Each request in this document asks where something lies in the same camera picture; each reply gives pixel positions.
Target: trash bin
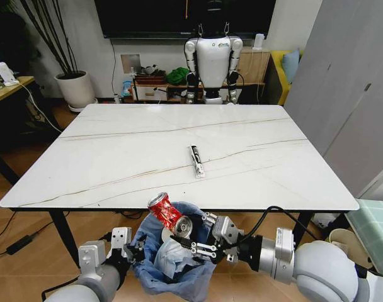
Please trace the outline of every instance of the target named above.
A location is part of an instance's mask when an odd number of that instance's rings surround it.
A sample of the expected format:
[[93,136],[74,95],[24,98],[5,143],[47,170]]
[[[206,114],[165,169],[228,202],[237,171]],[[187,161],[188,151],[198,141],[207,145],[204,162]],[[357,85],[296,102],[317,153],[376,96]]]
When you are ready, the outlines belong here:
[[[203,212],[195,205],[184,202],[172,203],[172,205],[184,215],[203,215]],[[155,256],[162,245],[161,233],[163,224],[155,216],[149,214],[141,223],[133,243],[147,235],[144,245],[145,260],[134,264],[135,276],[140,281],[144,291],[148,294],[173,293],[187,301],[204,301],[208,295],[208,288],[212,273],[216,267],[211,261],[203,261],[180,276],[176,282],[167,282],[168,278],[154,267]],[[209,234],[207,225],[201,225],[197,230],[198,242],[205,243]]]

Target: yellow chair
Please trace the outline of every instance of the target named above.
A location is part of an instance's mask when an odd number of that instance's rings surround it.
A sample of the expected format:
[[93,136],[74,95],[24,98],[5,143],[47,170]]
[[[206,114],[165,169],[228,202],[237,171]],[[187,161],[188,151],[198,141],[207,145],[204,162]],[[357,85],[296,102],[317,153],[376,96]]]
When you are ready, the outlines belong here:
[[290,92],[291,84],[287,81],[287,76],[282,68],[282,57],[291,51],[275,50],[270,56],[267,73],[266,87],[263,93],[263,99],[268,104],[284,105]]

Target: white plant pot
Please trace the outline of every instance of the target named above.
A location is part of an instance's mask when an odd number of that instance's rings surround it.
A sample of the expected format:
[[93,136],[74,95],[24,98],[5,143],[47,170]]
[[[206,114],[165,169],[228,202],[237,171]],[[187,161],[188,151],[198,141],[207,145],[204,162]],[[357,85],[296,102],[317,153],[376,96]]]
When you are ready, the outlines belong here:
[[95,103],[95,93],[88,73],[85,71],[79,71],[79,73],[83,75],[75,79],[64,79],[64,74],[54,77],[70,110],[75,112],[79,112],[87,105]]

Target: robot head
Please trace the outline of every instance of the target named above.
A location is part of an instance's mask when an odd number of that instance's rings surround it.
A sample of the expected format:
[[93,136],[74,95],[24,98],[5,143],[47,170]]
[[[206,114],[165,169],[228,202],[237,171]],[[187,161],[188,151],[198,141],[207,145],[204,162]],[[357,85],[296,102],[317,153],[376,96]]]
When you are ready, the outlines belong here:
[[221,38],[225,36],[226,14],[223,0],[207,0],[201,10],[200,22],[203,38]]

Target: white marble table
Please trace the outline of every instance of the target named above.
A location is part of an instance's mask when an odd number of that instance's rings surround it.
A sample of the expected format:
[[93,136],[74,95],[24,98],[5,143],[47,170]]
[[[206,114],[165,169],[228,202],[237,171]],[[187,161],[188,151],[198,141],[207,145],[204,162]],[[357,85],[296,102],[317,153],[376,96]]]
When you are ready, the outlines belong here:
[[[200,151],[203,179],[190,144]],[[358,209],[280,106],[139,104],[89,105],[0,206],[59,210],[61,220],[62,210],[146,209],[162,191],[205,210]]]

